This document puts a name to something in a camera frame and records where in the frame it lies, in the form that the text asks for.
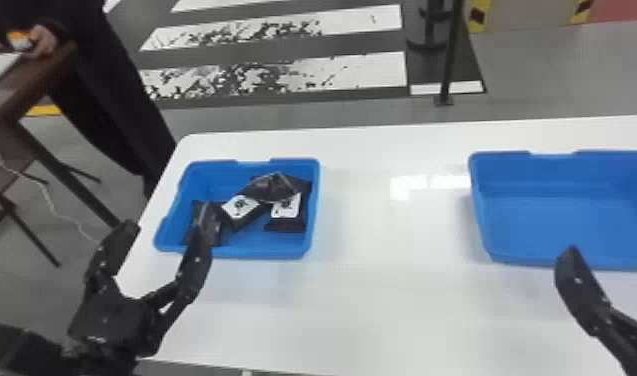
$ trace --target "yellow marking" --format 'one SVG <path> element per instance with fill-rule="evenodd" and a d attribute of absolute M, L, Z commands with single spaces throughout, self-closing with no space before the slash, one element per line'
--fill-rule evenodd
<path fill-rule="evenodd" d="M 467 29 L 470 33 L 486 31 L 489 10 L 491 10 L 491 0 L 474 0 L 467 22 Z"/>
<path fill-rule="evenodd" d="M 59 107 L 54 105 L 35 106 L 29 110 L 26 116 L 57 116 L 61 115 Z"/>
<path fill-rule="evenodd" d="M 576 25 L 585 23 L 589 20 L 589 13 L 591 13 L 592 0 L 577 0 L 577 6 L 575 7 L 575 13 L 570 18 L 570 24 Z"/>
<path fill-rule="evenodd" d="M 9 41 L 25 39 L 29 36 L 29 33 L 24 31 L 9 31 L 6 36 Z"/>

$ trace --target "desk leg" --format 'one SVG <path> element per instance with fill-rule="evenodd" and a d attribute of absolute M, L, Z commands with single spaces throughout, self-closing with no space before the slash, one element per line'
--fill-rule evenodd
<path fill-rule="evenodd" d="M 120 224 L 120 220 L 68 171 L 66 165 L 61 163 L 40 141 L 33 137 L 24 126 L 17 123 L 10 128 L 15 136 L 31 150 L 36 159 L 70 189 L 73 194 L 78 196 L 103 222 L 110 228 L 115 228 Z"/>

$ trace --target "black pants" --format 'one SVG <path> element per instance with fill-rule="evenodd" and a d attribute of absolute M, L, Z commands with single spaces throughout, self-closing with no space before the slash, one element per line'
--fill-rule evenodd
<path fill-rule="evenodd" d="M 130 173 L 157 182 L 175 140 L 103 12 L 94 24 L 76 38 L 76 73 L 49 95 L 92 145 Z"/>

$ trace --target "person's hand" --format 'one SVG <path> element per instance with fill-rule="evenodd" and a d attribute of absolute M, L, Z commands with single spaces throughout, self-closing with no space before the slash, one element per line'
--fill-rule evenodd
<path fill-rule="evenodd" d="M 33 50 L 27 53 L 29 59 L 38 59 L 52 55 L 57 49 L 59 41 L 52 32 L 42 25 L 36 25 L 29 33 L 29 39 L 33 42 Z"/>

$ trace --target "zebra crossing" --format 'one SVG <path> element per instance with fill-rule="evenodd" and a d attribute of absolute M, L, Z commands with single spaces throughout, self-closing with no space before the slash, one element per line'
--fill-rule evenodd
<path fill-rule="evenodd" d="M 148 95 L 186 108 L 439 92 L 431 60 L 442 58 L 410 57 L 399 1 L 108 0 L 106 9 Z M 472 60 L 453 92 L 484 91 Z"/>

